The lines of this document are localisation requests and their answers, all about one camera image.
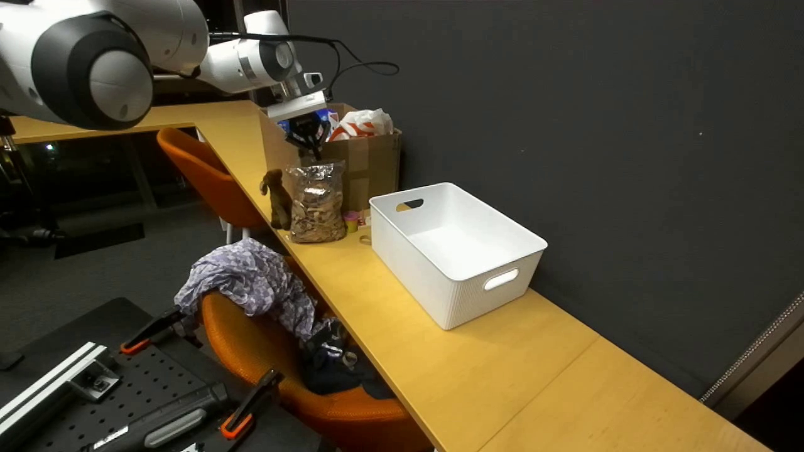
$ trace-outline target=cable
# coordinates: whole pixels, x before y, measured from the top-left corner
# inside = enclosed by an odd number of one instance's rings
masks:
[[[335,83],[350,72],[350,69],[358,69],[358,67],[364,67],[376,75],[384,75],[384,77],[392,77],[392,75],[399,75],[399,65],[392,62],[392,60],[363,60],[345,39],[337,39],[337,38],[319,38],[319,34],[259,34],[259,33],[212,33],[212,39],[231,39],[231,38],[242,38],[242,39],[273,39],[273,43],[319,43],[319,45],[330,45],[332,53],[335,53],[335,75],[332,80],[327,83],[327,97],[335,96]],[[347,55],[352,60],[358,60],[355,65],[347,65],[342,67],[342,49],[347,49]]]

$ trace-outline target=wooden tabletop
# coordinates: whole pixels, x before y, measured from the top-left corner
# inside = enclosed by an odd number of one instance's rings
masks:
[[[21,143],[97,134],[15,124]],[[269,219],[263,175],[296,151],[255,102],[153,108],[133,129],[161,124],[197,124]],[[535,290],[442,332],[360,232],[276,235],[440,450],[766,450]]]

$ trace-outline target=orange chair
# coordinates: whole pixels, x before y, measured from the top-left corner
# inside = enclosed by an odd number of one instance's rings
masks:
[[[247,232],[269,229],[210,143],[180,128],[161,128],[157,143],[221,220]]]
[[[300,376],[300,344],[274,315],[245,315],[220,290],[201,300],[205,337],[220,363],[247,384],[284,371],[280,402],[345,452],[426,452],[422,430],[397,398],[372,398],[363,387],[315,393]]]

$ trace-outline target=gray wall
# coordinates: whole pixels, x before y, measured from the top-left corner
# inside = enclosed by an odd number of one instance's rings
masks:
[[[290,26],[399,62],[335,101],[396,116],[406,185],[546,235],[533,286],[691,393],[804,289],[804,1],[300,0]]]

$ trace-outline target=crumpled cloth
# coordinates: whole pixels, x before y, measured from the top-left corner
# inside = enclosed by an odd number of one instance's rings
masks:
[[[382,108],[378,109],[350,109],[345,117],[332,117],[332,132],[327,141],[352,141],[358,134],[396,134],[396,121]]]
[[[249,235],[214,247],[191,266],[187,283],[173,295],[187,325],[200,323],[200,303],[210,290],[221,290],[247,315],[276,313],[283,325],[301,342],[332,320],[318,319],[319,300],[306,293],[305,281],[284,266],[284,258]]]

